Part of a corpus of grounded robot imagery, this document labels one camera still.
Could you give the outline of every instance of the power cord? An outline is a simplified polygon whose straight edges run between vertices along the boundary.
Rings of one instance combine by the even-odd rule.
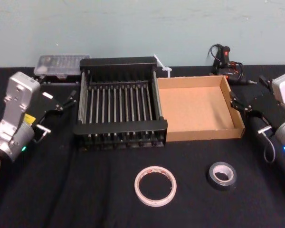
[[[272,148],[272,160],[271,161],[269,161],[268,159],[267,159],[267,156],[266,156],[266,151],[267,151],[267,146],[265,146],[265,148],[264,148],[264,159],[265,159],[265,161],[267,162],[267,163],[269,163],[269,164],[272,164],[275,160],[276,160],[276,150],[275,150],[275,147],[274,147],[274,145],[272,144],[272,142],[270,141],[270,139],[267,137],[267,135],[264,133],[264,132],[262,132],[261,133],[264,137],[265,137],[265,139],[269,142],[269,144],[271,145],[271,148]]]

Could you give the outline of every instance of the brown cardboard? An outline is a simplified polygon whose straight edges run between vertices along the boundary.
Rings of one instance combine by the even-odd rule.
[[[158,78],[167,141],[241,138],[241,115],[230,106],[223,76]]]

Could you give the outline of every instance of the black electrical tape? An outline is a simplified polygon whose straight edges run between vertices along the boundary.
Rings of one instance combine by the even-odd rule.
[[[216,174],[223,173],[228,179],[221,180]],[[231,190],[236,186],[237,173],[235,169],[225,162],[216,162],[211,165],[208,172],[209,183],[218,190]]]

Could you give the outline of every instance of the yellow label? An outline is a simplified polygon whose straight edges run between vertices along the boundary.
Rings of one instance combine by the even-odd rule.
[[[29,125],[32,125],[34,123],[34,121],[36,120],[35,117],[29,115],[29,114],[25,114],[24,115],[24,121],[29,124]]]

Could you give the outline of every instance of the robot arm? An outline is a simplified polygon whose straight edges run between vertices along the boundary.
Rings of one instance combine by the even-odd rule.
[[[62,114],[72,107],[75,91],[66,102],[60,104],[52,95],[40,93],[40,83],[22,72],[9,78],[4,102],[4,115],[0,121],[0,184],[5,181],[12,163],[26,145],[38,143],[51,131],[41,125],[48,114]],[[43,131],[39,140],[36,131]]]

